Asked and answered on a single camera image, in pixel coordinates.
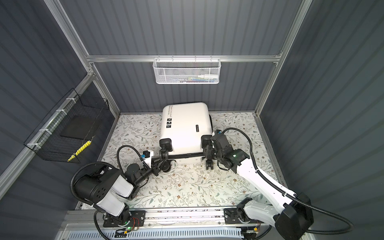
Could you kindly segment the white black suitcase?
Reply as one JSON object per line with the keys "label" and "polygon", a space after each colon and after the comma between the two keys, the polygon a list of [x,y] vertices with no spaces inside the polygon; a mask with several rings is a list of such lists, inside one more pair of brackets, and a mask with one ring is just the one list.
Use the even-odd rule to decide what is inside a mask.
{"label": "white black suitcase", "polygon": [[205,103],[165,106],[161,121],[160,155],[182,166],[200,164],[205,156],[205,143],[212,133],[212,119]]}

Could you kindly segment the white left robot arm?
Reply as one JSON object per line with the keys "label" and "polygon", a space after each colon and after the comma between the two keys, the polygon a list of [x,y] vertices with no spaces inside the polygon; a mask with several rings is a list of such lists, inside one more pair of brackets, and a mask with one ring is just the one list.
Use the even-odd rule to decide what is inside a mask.
{"label": "white left robot arm", "polygon": [[136,218],[121,199],[132,200],[151,175],[160,173],[167,164],[168,151],[161,150],[157,158],[153,157],[153,152],[144,151],[139,157],[143,167],[131,164],[126,171],[121,162],[118,168],[105,162],[82,166],[70,181],[72,195],[104,214],[105,221],[111,221],[114,226],[135,225]]}

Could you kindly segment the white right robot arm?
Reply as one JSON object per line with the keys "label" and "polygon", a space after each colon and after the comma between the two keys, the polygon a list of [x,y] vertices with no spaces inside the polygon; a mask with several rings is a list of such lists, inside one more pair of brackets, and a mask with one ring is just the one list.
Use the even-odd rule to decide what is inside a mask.
{"label": "white right robot arm", "polygon": [[[213,152],[213,158],[219,165],[224,165],[225,171],[232,171],[241,176],[269,201],[269,205],[260,204],[252,198],[246,198],[237,205],[237,215],[241,222],[260,220],[271,227],[285,240],[299,240],[305,233],[314,235],[341,235],[353,230],[353,223],[335,213],[318,208],[304,193],[296,194],[271,178],[258,167],[250,146],[247,154],[241,149],[233,149],[225,133],[229,128],[214,131],[211,143],[205,146],[206,152]],[[313,212],[339,220],[347,227],[336,230],[312,230],[314,223]]]}

